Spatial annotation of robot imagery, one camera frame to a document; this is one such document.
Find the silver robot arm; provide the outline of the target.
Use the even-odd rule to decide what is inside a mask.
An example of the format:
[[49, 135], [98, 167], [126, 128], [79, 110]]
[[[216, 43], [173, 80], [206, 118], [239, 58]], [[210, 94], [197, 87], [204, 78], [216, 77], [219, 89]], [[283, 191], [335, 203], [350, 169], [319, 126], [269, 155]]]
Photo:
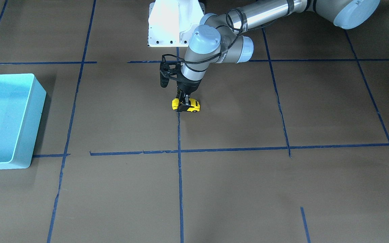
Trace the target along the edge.
[[175, 68], [165, 70], [165, 62], [161, 63], [161, 86], [165, 87], [167, 78], [177, 82], [177, 96], [172, 101], [174, 111], [199, 112], [199, 102], [190, 95], [199, 87], [210, 64], [251, 59], [254, 43], [244, 33], [305, 11], [314, 12], [342, 29], [353, 29], [366, 21], [379, 4], [378, 0], [258, 0], [222, 15], [205, 14]]

